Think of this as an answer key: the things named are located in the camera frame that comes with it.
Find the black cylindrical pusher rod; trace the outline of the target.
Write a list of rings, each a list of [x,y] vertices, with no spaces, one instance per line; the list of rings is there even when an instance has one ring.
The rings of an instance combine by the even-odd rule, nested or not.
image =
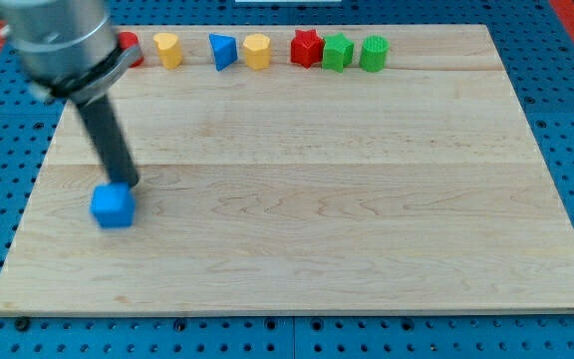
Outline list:
[[[109,97],[77,103],[76,108],[110,182],[136,186],[139,172]]]

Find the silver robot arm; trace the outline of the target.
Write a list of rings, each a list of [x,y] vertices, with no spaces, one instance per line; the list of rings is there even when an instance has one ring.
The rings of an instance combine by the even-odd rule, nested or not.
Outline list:
[[[139,172],[109,89],[142,57],[141,47],[120,46],[100,0],[0,0],[0,16],[38,97],[74,104],[108,179],[135,186]]]

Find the silver flange mount plate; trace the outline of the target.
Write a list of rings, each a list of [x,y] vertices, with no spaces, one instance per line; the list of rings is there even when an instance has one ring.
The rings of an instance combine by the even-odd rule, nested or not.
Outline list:
[[[143,51],[139,44],[126,49],[117,46],[101,63],[83,73],[52,80],[32,79],[29,91],[43,102],[62,98],[86,104],[104,95],[142,57]]]

